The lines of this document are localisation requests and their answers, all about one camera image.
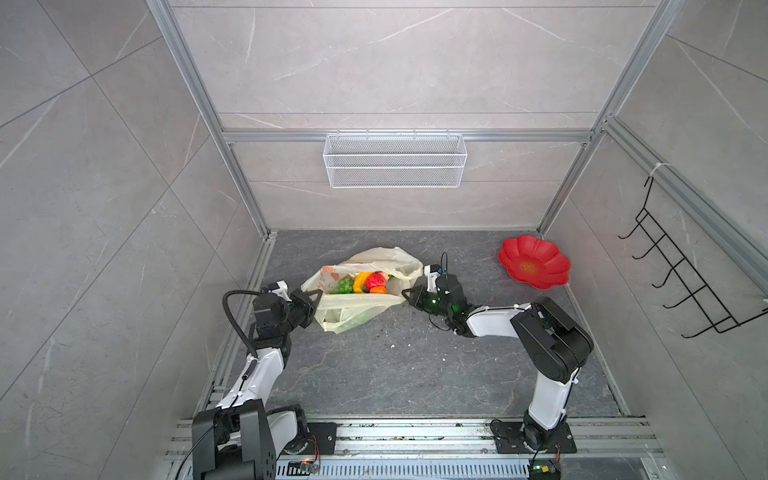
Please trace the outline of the cream translucent plastic bag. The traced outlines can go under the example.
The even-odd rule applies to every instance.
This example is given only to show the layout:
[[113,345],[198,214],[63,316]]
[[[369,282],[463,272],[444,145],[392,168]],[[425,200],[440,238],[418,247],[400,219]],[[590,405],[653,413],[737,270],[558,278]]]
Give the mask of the cream translucent plastic bag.
[[[334,290],[340,279],[362,272],[382,271],[389,275],[387,294],[343,294]],[[401,292],[411,288],[423,275],[424,265],[399,247],[376,247],[348,260],[325,265],[301,285],[301,290],[323,291],[315,319],[326,332],[343,333],[361,326],[387,309],[405,302]]]

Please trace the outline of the red flower-shaped plastic plate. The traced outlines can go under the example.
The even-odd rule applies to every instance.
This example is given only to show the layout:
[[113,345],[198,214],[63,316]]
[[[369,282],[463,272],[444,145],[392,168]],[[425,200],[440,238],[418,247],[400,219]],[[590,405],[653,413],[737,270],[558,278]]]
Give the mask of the red flower-shaped plastic plate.
[[511,278],[539,290],[569,282],[570,260],[555,244],[531,235],[504,240],[498,260]]

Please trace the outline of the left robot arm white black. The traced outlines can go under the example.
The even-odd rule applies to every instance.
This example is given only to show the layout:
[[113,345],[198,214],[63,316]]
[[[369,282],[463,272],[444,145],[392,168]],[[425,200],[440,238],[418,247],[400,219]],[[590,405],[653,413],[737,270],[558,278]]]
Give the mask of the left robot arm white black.
[[283,281],[259,291],[231,290],[224,313],[246,347],[246,362],[230,391],[193,419],[192,446],[184,459],[194,479],[274,479],[281,454],[309,453],[291,467],[320,470],[321,453],[298,404],[266,408],[291,350],[290,334],[308,327],[323,296],[320,289],[288,290]]

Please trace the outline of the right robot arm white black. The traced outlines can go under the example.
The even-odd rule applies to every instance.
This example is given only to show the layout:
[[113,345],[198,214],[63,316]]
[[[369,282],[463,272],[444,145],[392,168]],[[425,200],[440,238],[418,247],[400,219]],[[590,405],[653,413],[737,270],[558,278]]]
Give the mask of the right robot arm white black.
[[566,431],[567,402],[594,342],[551,298],[510,307],[472,305],[454,274],[438,271],[427,283],[405,289],[412,307],[441,317],[445,329],[467,338],[507,337],[520,341],[537,370],[532,400],[516,435],[538,453],[552,448]]

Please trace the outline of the fake yellow banana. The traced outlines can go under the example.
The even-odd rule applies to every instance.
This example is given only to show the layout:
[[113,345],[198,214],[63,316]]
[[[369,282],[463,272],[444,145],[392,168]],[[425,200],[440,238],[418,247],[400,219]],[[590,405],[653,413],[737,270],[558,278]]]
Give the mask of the fake yellow banana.
[[357,294],[367,293],[368,287],[366,286],[366,282],[371,275],[373,275],[373,272],[362,272],[358,274],[354,279],[353,292]]

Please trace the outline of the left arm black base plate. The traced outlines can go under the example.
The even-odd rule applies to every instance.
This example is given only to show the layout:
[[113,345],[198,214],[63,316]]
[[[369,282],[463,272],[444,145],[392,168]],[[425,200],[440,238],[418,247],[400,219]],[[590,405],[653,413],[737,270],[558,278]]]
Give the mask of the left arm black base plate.
[[332,422],[310,422],[298,427],[297,436],[283,449],[285,454],[320,456],[335,452],[338,425]]

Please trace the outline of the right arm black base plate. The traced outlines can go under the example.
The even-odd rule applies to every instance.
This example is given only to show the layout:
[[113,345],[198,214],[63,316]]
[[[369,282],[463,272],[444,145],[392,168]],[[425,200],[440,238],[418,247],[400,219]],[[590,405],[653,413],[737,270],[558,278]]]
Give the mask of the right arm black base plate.
[[570,425],[566,422],[545,430],[535,422],[494,419],[489,423],[489,428],[499,454],[577,452]]

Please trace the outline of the aluminium rail frame front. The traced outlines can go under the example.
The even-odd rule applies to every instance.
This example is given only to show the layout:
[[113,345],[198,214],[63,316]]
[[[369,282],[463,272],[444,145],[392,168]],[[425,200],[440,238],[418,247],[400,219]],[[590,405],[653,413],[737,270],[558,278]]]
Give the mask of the aluminium rail frame front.
[[279,479],[672,479],[674,473],[649,422],[639,417],[567,421],[573,454],[499,454],[490,418],[330,418],[335,452],[306,474],[282,454]]

